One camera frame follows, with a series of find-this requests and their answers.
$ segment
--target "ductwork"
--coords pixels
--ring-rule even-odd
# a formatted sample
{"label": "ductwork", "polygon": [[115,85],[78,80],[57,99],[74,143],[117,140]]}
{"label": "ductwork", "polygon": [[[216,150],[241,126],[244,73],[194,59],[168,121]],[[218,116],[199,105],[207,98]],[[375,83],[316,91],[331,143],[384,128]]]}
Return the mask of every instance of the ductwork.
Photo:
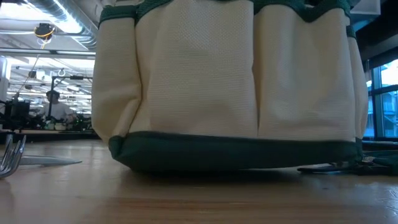
{"label": "ductwork", "polygon": [[67,33],[88,50],[95,50],[97,26],[72,0],[24,0],[34,9],[50,16],[58,28]]}

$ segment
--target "green bag bottom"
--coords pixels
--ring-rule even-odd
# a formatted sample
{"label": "green bag bottom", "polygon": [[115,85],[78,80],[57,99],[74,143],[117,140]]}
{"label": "green bag bottom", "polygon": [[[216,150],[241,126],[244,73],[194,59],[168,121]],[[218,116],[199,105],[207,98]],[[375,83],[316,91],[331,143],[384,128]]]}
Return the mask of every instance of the green bag bottom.
{"label": "green bag bottom", "polygon": [[142,172],[295,167],[361,160],[361,140],[280,141],[153,131],[114,136],[113,159]]}

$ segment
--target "window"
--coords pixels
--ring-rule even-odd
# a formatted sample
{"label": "window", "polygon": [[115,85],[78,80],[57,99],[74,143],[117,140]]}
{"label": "window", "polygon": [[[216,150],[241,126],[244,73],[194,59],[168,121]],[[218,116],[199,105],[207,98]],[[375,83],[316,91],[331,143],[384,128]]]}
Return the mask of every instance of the window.
{"label": "window", "polygon": [[365,137],[374,137],[374,125],[373,125],[373,101],[369,97],[368,104],[368,122],[366,123]]}
{"label": "window", "polygon": [[382,123],[385,137],[398,137],[397,94],[397,91],[392,91],[382,95]]}
{"label": "window", "polygon": [[398,59],[371,69],[368,123],[364,137],[375,141],[398,141]]}
{"label": "window", "polygon": [[398,85],[398,59],[380,66],[381,87]]}

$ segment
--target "glass window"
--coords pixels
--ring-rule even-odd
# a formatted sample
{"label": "glass window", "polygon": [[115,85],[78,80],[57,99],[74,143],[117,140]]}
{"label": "glass window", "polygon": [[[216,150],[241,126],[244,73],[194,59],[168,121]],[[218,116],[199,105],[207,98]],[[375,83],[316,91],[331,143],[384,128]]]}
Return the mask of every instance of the glass window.
{"label": "glass window", "polygon": [[398,59],[380,66],[381,87],[398,84]]}
{"label": "glass window", "polygon": [[374,137],[373,101],[371,97],[369,97],[368,122],[366,123],[365,137]]}
{"label": "glass window", "polygon": [[372,80],[366,82],[366,86],[368,87],[368,91],[372,90]]}
{"label": "glass window", "polygon": [[397,94],[397,91],[391,91],[382,95],[382,120],[385,137],[398,137]]}

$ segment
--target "metal rake tool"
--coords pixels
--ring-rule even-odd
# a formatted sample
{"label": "metal rake tool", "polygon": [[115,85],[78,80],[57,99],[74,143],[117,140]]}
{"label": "metal rake tool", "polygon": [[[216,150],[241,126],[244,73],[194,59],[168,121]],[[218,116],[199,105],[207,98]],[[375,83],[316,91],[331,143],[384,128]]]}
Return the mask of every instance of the metal rake tool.
{"label": "metal rake tool", "polygon": [[0,157],[0,179],[9,177],[20,165],[42,165],[42,166],[63,166],[80,163],[81,160],[59,158],[53,156],[22,156],[25,150],[26,136],[18,141],[15,148],[12,147],[12,135],[7,135],[6,152]]}
{"label": "metal rake tool", "polygon": [[9,177],[17,170],[25,149],[26,136],[22,142],[18,141],[15,148],[12,147],[12,135],[7,135],[6,152],[0,164],[0,179]]}

